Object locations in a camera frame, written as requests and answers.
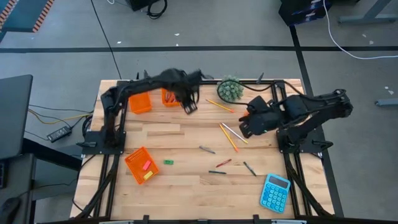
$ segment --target calculator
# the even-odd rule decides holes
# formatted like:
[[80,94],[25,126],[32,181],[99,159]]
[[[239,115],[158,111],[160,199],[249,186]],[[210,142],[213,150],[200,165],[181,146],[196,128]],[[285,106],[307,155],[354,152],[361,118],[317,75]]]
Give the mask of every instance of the calculator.
[[289,188],[290,181],[275,174],[268,174],[262,189],[260,205],[276,213],[283,213]]

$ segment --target wooden table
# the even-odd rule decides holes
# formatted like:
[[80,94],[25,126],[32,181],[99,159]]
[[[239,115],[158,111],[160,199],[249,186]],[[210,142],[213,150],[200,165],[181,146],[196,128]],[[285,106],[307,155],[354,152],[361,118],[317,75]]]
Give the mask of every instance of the wooden table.
[[[286,81],[303,91],[299,79]],[[94,131],[100,130],[103,125],[100,95],[109,87],[115,86],[116,82],[101,82],[91,124]],[[119,162],[112,220],[142,220],[143,215],[149,215],[151,220],[252,219],[254,214],[259,214],[260,218],[294,217],[290,196],[283,214],[274,213],[259,204],[267,174],[273,173],[286,178],[284,160],[278,151],[275,131],[252,136],[248,139],[249,144],[231,135],[240,149],[239,153],[235,152],[218,123],[224,122],[240,133],[238,118],[243,115],[246,107],[228,105],[235,110],[235,113],[230,113],[205,101],[211,99],[221,103],[215,88],[215,85],[200,87],[198,110],[191,115],[186,115],[181,107],[165,107],[161,102],[160,90],[150,93],[153,106],[151,112],[127,114],[126,150]],[[294,94],[289,87],[286,91],[288,95]],[[245,89],[242,101],[249,102],[258,94],[266,101],[272,98],[271,91],[257,93]],[[199,149],[201,145],[211,148],[216,154]],[[160,172],[143,185],[138,185],[125,165],[124,158],[141,146],[148,148]],[[300,156],[307,187],[323,208],[333,213],[321,160],[311,154]],[[164,165],[164,159],[174,160],[174,165]],[[215,168],[215,165],[227,159],[232,161]],[[80,172],[75,193],[77,205],[84,207],[98,188],[102,161],[103,156],[97,155]],[[244,161],[254,169],[257,177],[244,166]],[[209,170],[219,170],[227,174],[209,174]],[[101,214],[104,214],[107,193],[104,195]],[[300,212],[304,214],[299,190],[297,197]],[[79,212],[73,207],[71,216]]]

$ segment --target white wire on floor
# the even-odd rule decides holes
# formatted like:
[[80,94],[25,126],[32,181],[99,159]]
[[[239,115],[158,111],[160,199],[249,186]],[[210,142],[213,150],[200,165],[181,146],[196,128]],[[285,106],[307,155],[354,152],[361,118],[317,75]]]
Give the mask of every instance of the white wire on floor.
[[349,53],[348,51],[344,50],[342,47],[340,47],[340,46],[336,43],[336,41],[335,41],[335,39],[333,38],[333,36],[332,36],[332,34],[331,34],[331,31],[330,31],[330,20],[329,20],[328,9],[326,8],[326,3],[325,3],[325,1],[326,1],[326,0],[323,0],[323,8],[325,8],[326,18],[327,18],[327,20],[328,20],[329,36],[330,36],[331,40],[333,41],[333,43],[335,43],[335,45],[336,45],[338,48],[340,48],[340,50],[342,50],[343,52],[347,53],[349,56],[351,56],[351,57],[353,57],[353,58],[361,59],[361,60],[380,59],[380,58],[397,58],[397,57],[398,57],[398,55],[393,55],[393,56],[379,56],[379,57],[366,57],[366,58],[362,58],[362,57],[357,57],[357,56],[355,56],[355,55]]

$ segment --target cactus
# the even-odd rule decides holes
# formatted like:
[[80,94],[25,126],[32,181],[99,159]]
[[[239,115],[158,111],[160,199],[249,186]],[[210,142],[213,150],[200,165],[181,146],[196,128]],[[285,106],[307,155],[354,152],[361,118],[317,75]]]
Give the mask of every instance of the cactus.
[[217,88],[219,96],[231,102],[240,100],[243,96],[243,87],[235,82],[225,82],[227,80],[239,81],[238,78],[232,77],[231,75],[224,77],[221,82],[217,83],[219,86]]

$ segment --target orange tray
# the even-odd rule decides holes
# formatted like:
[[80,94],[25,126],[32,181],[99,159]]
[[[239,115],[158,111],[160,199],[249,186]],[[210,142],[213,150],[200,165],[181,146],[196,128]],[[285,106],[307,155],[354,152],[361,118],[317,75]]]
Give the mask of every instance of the orange tray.
[[[130,154],[130,156],[127,156],[124,161],[129,167],[137,183],[140,185],[159,173],[159,169],[157,168],[154,160],[148,153],[147,148],[145,148],[144,146],[135,150],[132,154]],[[143,167],[147,161],[150,161],[150,165],[147,170],[144,170]],[[145,180],[144,176],[150,171],[152,171],[153,174]]]
[[132,95],[129,97],[130,109],[135,114],[148,112],[152,109],[149,92]]
[[165,89],[162,89],[162,103],[163,103],[163,105],[165,105],[165,106],[180,106],[180,103],[179,102],[173,102],[173,103],[168,103],[167,101],[166,101],[166,94],[170,94],[170,97],[172,98],[172,97],[174,97],[175,98],[175,96],[174,96],[174,93],[172,93],[172,92],[170,92],[170,91],[167,91],[167,90],[165,90]]

